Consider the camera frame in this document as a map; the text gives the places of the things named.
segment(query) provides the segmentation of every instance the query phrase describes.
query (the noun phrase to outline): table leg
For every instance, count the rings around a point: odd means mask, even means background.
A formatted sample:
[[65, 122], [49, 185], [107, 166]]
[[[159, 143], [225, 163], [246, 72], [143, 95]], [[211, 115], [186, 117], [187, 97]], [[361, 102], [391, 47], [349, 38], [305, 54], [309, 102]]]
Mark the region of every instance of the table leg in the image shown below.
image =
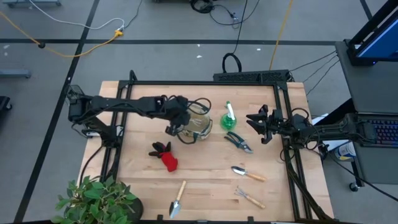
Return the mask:
[[320, 120], [316, 124], [316, 126], [326, 125], [326, 124], [335, 124], [335, 123], [341, 121], [344, 118], [344, 116], [348, 113], [356, 113], [352, 98], [350, 98], [345, 103], [340, 105], [337, 109], [332, 111], [328, 116], [326, 116], [325, 118]]

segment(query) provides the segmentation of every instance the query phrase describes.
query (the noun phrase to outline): office chair wheel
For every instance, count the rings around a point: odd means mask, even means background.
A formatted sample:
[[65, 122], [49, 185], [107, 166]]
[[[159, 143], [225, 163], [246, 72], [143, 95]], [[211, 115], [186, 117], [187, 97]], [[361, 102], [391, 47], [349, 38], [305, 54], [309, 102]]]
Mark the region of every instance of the office chair wheel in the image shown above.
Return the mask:
[[359, 187], [356, 185], [356, 182], [352, 182], [352, 183], [349, 184], [349, 189], [352, 192], [357, 192], [359, 190]]

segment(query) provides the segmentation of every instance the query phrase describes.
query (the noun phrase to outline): wooden tabletop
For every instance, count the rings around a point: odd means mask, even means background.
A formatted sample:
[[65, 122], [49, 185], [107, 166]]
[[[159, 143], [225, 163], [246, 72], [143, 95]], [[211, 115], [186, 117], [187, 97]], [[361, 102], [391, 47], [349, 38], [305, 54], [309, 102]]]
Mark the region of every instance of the wooden tabletop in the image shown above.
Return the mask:
[[[117, 87], [118, 82], [103, 82], [99, 95], [115, 97]], [[292, 108], [301, 107], [309, 111], [303, 84], [288, 83], [288, 88]], [[273, 136], [269, 144], [263, 145], [261, 136], [246, 124], [245, 116], [257, 113], [263, 104], [267, 104], [270, 111], [275, 109], [272, 87], [134, 85], [131, 98], [157, 95], [183, 95], [189, 100], [206, 97], [212, 102], [210, 116], [214, 122], [206, 140], [188, 146], [164, 133], [168, 121], [128, 114], [118, 180], [131, 185], [132, 193], [142, 200], [143, 220], [155, 220], [157, 215], [163, 215], [168, 220], [170, 203], [175, 200], [183, 180], [187, 181], [187, 186], [180, 201], [181, 211], [174, 220], [245, 221], [248, 216], [253, 216], [255, 221], [294, 220], [286, 168], [279, 159], [282, 150], [280, 136]], [[284, 108], [282, 92], [280, 96]], [[223, 139], [226, 131], [220, 127], [220, 118], [226, 113], [224, 106], [228, 100], [238, 120], [234, 132], [246, 140], [254, 154], [247, 154]], [[98, 117], [110, 124], [111, 115], [106, 112]], [[165, 144], [171, 141], [172, 152], [178, 159], [175, 172], [167, 172], [160, 159], [148, 156], [148, 152], [153, 151], [152, 143], [156, 141]], [[100, 144], [99, 138], [88, 140], [82, 166]], [[89, 163], [85, 175], [99, 175], [103, 153], [104, 150]], [[325, 213], [332, 217], [320, 158], [307, 150], [301, 150], [301, 155], [307, 189]], [[267, 181], [259, 182], [238, 175], [231, 170], [231, 166], [243, 167], [266, 177]], [[235, 195], [237, 186], [266, 208], [260, 209]], [[304, 217], [301, 194], [299, 190], [297, 192]]]

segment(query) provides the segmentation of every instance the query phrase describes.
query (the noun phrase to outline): green bottle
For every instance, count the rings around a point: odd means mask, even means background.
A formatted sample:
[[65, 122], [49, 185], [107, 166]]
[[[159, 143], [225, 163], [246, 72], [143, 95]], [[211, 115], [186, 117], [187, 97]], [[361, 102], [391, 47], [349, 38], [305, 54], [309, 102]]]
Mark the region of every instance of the green bottle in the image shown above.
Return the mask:
[[229, 101], [226, 102], [226, 107], [228, 109], [228, 113], [221, 117], [220, 125], [224, 130], [230, 131], [236, 126], [236, 118]]

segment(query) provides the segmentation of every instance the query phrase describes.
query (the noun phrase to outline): red and black glove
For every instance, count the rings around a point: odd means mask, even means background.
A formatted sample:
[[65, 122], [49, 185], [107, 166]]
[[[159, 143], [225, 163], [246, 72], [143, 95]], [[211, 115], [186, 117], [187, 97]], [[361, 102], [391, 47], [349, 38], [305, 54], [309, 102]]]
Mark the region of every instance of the red and black glove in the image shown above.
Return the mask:
[[161, 142], [155, 142], [152, 143], [152, 147], [156, 152], [150, 152], [150, 156], [157, 156], [159, 159], [162, 159], [162, 162], [165, 164], [169, 172], [173, 172], [177, 169], [178, 160], [174, 158], [171, 152], [171, 142], [167, 143], [167, 146], [164, 146]]

